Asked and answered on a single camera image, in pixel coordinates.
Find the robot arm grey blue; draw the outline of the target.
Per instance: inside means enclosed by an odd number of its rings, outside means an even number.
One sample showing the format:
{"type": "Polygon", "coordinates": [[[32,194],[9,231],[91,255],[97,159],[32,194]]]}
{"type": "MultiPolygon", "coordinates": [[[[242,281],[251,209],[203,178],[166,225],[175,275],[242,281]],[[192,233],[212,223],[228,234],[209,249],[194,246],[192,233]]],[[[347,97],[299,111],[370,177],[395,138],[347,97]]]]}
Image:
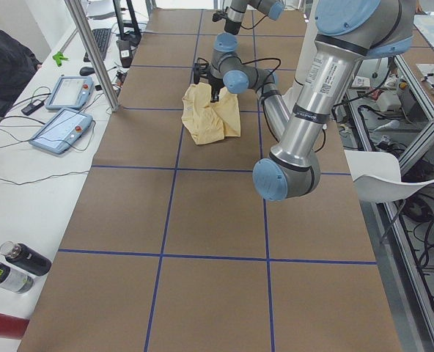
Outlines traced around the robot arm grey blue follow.
{"type": "Polygon", "coordinates": [[[276,21],[284,8],[284,2],[277,0],[232,0],[224,4],[221,10],[213,13],[212,22],[224,21],[224,31],[237,35],[241,29],[251,29],[244,25],[247,10],[259,12],[262,19],[269,18],[276,21]]]}
{"type": "Polygon", "coordinates": [[[269,70],[250,67],[237,55],[237,35],[249,7],[276,20],[281,1],[232,1],[213,20],[225,20],[214,42],[213,57],[196,78],[207,79],[210,99],[221,89],[233,94],[257,93],[276,137],[268,157],[256,162],[252,178],[259,195],[270,201],[300,197],[320,179],[314,145],[365,59],[392,57],[412,43],[414,1],[320,1],[315,9],[315,56],[295,105],[288,108],[269,70]]]}

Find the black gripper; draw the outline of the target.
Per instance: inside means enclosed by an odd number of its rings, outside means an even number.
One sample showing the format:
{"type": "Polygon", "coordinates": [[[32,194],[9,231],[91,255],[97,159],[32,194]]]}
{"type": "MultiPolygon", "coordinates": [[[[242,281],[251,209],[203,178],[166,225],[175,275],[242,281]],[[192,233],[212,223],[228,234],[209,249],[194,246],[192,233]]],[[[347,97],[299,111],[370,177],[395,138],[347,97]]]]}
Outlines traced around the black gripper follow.
{"type": "Polygon", "coordinates": [[[207,74],[207,80],[211,86],[210,102],[217,103],[219,102],[220,89],[223,87],[223,80],[219,77],[215,77],[211,72],[207,74]]]}

